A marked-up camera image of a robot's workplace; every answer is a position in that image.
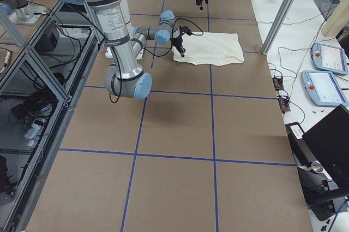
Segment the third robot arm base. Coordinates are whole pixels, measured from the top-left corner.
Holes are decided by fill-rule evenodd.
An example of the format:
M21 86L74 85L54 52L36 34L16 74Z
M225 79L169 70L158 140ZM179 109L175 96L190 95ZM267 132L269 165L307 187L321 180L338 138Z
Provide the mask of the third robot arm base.
M1 0L1 10L17 25L34 25L46 14L46 7L33 6L27 0Z

